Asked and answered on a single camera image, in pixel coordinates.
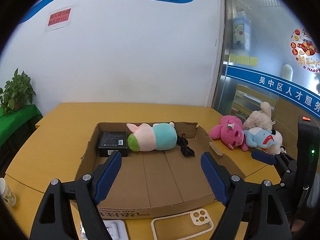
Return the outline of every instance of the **paper cup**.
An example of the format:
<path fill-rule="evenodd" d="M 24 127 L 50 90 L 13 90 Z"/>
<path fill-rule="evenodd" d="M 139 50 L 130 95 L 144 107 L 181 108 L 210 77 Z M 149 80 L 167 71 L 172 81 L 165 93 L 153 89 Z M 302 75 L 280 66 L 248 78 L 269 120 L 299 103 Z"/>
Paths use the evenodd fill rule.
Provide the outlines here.
<path fill-rule="evenodd" d="M 10 206 L 14 206 L 17 202 L 16 196 L 12 193 L 12 190 L 8 187 L 4 178 L 0 178 L 0 195 L 4 201 Z"/>

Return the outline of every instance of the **green tablecloth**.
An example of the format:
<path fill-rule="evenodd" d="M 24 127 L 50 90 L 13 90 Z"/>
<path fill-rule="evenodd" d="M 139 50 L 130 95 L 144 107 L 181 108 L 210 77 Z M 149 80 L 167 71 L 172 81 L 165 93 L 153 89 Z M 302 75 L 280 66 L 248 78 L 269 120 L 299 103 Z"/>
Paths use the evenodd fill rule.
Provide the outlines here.
<path fill-rule="evenodd" d="M 36 105 L 27 105 L 6 116 L 2 114 L 0 108 L 0 147 L 20 126 L 38 114 L 41 115 Z"/>

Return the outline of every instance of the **blue gripper pad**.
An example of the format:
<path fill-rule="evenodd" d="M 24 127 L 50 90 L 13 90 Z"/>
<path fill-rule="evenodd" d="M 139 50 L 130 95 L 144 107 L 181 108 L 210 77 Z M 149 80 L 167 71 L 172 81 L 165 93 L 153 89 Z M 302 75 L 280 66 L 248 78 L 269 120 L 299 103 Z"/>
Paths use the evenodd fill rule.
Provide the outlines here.
<path fill-rule="evenodd" d="M 215 166 L 218 169 L 221 167 L 216 163 L 216 161 L 213 159 L 213 157 L 209 152 L 203 153 L 201 155 L 201 168 L 202 168 L 202 171 L 204 172 L 204 175 L 207 178 L 207 181 L 212 189 L 212 192 L 214 193 L 214 196 L 216 197 L 216 199 L 219 202 L 221 202 L 224 206 L 226 206 L 229 202 L 229 199 L 227 196 L 228 185 L 226 185 L 226 183 L 227 184 L 229 183 L 228 181 L 226 181 L 226 178 L 222 179 L 220 177 Z"/>
<path fill-rule="evenodd" d="M 92 197 L 96 205 L 105 200 L 121 168 L 121 153 L 114 151 L 104 164 L 92 173 Z"/>
<path fill-rule="evenodd" d="M 251 153 L 251 157 L 259 162 L 263 162 L 269 165 L 275 165 L 277 163 L 276 157 L 274 155 L 270 155 L 260 150 L 253 150 Z"/>

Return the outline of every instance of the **yellow table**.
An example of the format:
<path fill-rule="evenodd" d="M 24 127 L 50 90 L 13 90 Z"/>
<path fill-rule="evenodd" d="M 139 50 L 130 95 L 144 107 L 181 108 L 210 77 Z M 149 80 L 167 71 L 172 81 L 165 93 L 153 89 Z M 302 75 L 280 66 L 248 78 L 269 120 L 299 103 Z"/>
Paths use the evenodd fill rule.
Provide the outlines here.
<path fill-rule="evenodd" d="M 209 131 L 219 124 L 221 115 L 208 107 L 128 103 L 63 103 L 46 115 L 38 129 L 23 145 L 6 174 L 8 185 L 18 197 L 10 208 L 14 218 L 28 235 L 43 193 L 53 178 L 73 181 L 93 129 L 99 122 L 198 122 Z M 247 176 L 246 181 L 261 183 L 277 180 L 271 166 L 253 160 L 249 152 L 229 150 L 220 140 L 218 149 L 228 155 Z M 206 207 L 215 225 L 224 207 L 214 202 Z M 73 209 L 76 228 L 80 217 Z M 125 220 L 130 240 L 152 239 L 151 219 Z M 246 223 L 241 223 L 237 239 L 243 239 Z M 209 239 L 212 231 L 195 240 Z"/>

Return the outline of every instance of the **black box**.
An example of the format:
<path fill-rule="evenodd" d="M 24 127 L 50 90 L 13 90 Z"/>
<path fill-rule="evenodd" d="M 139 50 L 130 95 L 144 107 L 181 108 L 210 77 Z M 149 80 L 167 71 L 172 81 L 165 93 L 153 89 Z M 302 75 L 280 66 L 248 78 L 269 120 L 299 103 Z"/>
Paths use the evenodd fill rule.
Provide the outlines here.
<path fill-rule="evenodd" d="M 128 156 L 126 132 L 103 132 L 100 136 L 98 153 L 100 157 L 108 157 L 113 151 L 119 151 L 122 157 Z"/>

